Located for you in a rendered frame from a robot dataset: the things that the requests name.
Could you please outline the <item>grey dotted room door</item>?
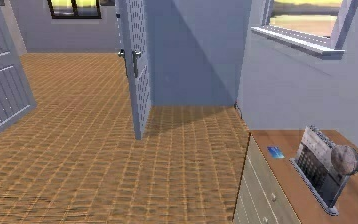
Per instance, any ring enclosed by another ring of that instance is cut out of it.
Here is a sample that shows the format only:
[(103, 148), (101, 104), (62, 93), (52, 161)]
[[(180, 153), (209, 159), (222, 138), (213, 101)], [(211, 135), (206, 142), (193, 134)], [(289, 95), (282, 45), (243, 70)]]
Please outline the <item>grey dotted room door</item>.
[(141, 140), (152, 106), (146, 0), (117, 0), (135, 138)]

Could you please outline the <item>blue card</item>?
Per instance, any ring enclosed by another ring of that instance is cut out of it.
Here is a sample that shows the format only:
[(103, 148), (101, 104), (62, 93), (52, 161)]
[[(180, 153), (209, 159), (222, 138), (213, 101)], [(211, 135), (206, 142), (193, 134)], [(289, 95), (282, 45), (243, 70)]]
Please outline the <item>blue card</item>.
[(271, 154), (271, 156), (275, 159), (283, 159), (284, 155), (281, 152), (279, 147), (276, 146), (268, 146), (267, 150), (269, 151), (269, 153)]

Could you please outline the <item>wooden top chest of drawers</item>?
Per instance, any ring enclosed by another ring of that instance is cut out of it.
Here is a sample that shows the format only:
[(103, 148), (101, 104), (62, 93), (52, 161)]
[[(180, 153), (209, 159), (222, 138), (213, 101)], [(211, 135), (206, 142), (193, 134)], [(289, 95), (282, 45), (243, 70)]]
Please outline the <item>wooden top chest of drawers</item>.
[[(253, 130), (240, 178), (233, 224), (358, 224), (358, 174), (350, 177), (327, 214), (289, 161), (297, 153), (301, 130)], [(279, 147), (275, 159), (268, 146)]]

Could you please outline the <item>black framed window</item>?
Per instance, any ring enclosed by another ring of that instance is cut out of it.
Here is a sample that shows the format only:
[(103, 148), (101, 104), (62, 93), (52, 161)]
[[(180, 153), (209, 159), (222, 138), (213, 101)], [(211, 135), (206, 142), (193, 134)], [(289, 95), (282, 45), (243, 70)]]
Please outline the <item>black framed window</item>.
[(99, 0), (47, 0), (53, 19), (100, 19)]

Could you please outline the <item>grey open laptop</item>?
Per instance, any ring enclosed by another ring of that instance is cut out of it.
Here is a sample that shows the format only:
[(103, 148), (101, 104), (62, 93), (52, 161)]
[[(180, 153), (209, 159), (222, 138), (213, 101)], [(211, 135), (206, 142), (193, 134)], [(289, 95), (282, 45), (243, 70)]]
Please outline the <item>grey open laptop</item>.
[(339, 174), (331, 161), (336, 144), (316, 126), (305, 128), (297, 154), (289, 161), (307, 185), (315, 199), (331, 216), (338, 216), (335, 206), (349, 177)]

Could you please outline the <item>grey framed window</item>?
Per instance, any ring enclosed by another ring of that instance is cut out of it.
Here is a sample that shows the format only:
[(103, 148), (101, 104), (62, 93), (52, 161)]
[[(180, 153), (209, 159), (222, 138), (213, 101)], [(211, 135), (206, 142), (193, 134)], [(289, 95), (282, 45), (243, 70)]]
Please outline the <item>grey framed window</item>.
[(251, 31), (323, 60), (341, 59), (358, 0), (264, 0)]

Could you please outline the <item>grey round pan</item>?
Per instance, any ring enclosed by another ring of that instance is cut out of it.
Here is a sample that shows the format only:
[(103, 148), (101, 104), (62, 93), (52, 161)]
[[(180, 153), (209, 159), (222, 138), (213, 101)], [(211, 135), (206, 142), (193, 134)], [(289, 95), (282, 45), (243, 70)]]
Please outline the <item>grey round pan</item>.
[(331, 150), (331, 163), (342, 175), (350, 176), (358, 173), (358, 153), (348, 145), (335, 145)]

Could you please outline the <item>grey panelled room door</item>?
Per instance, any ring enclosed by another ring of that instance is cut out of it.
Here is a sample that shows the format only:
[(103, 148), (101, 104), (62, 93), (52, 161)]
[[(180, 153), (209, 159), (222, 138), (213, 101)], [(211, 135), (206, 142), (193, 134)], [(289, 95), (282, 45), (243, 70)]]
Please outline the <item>grey panelled room door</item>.
[(36, 106), (0, 6), (0, 133)]

